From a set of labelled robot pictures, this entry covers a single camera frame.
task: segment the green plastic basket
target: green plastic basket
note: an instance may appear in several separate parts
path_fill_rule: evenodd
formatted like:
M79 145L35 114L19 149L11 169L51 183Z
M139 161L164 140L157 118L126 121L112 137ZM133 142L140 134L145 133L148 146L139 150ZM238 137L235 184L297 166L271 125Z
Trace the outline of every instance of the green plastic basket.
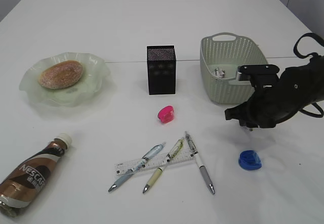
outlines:
M230 35L234 40L214 40ZM249 81L236 80L237 67L268 64L259 47L250 39L233 33L218 33L201 40L200 71L208 97L218 104L240 104L249 99L254 88ZM225 78L213 74L216 67L225 71Z

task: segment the glass plate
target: glass plate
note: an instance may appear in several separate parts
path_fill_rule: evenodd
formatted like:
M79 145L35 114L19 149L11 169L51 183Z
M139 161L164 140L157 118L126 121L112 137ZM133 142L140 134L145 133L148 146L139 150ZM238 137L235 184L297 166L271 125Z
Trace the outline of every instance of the glass plate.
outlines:
M46 69L63 61L79 61L83 66L81 79L73 86L64 89L42 87L37 79ZM95 55L66 52L42 59L29 68L23 76L19 90L27 92L32 103L48 103L56 106L75 106L100 90L102 80L109 74L105 61Z

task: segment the ruler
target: ruler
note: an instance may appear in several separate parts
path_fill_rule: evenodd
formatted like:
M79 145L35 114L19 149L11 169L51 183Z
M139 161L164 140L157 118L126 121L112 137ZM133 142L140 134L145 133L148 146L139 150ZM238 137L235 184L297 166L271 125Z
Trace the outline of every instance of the ruler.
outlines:
M158 167L163 167L165 165L168 165L168 166L175 165L178 163L189 162L191 160L194 160L194 157L193 157L193 154L192 154L192 151L190 150L190 148L182 149L177 154L177 156L169 162L166 160L166 157L167 157L167 153L160 153L160 154L156 155L155 157L153 157L151 160L149 160L145 165L143 165L137 171L134 171L134 172L131 172L128 174L145 172L145 171L149 171L152 169L156 169ZM120 177L123 175L127 175L126 174L127 170L130 168L133 168L136 165L136 163L138 163L140 160L141 160L141 158L115 164L115 176Z

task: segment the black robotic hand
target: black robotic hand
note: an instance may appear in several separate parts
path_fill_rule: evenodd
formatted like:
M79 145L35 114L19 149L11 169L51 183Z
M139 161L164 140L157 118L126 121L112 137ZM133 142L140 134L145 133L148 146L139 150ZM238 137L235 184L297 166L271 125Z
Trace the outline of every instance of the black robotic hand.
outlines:
M312 56L305 66L289 67L277 76L275 65L244 65L238 68L240 80L250 80L255 92L248 101L225 110L226 120L237 119L241 126L249 128L274 128L293 117L298 111L308 116L322 118L323 109L316 103L324 100L324 56L317 53L302 55L297 50L304 37L315 39L324 47L324 40L314 34L303 35L295 44L294 53L305 59ZM312 104L319 114L304 110Z

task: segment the pink pencil sharpener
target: pink pencil sharpener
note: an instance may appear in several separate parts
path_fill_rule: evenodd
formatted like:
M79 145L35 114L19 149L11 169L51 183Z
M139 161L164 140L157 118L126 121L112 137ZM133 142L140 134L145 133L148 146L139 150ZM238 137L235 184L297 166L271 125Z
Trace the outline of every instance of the pink pencil sharpener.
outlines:
M174 119L174 109L172 106L166 106L161 109L157 117L161 120L163 124L168 123Z

